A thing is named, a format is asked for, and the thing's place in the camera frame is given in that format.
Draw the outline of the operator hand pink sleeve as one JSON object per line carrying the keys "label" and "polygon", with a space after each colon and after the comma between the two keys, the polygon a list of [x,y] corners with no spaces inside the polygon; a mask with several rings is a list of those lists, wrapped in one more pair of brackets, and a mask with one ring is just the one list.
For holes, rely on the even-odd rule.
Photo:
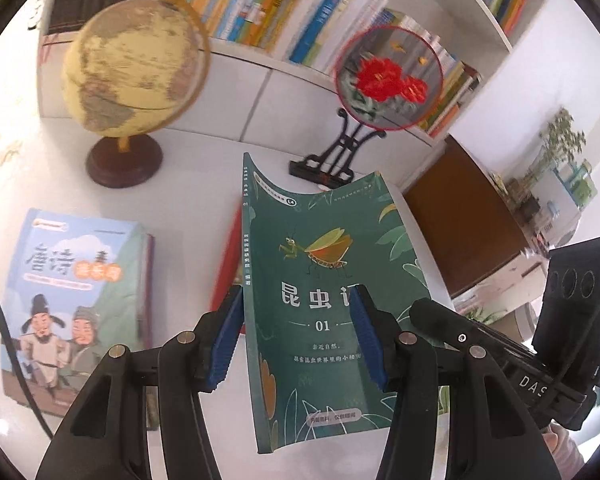
{"label": "operator hand pink sleeve", "polygon": [[542,437],[562,480],[571,480],[582,469],[585,461],[569,431],[556,422],[551,422],[542,430]]}

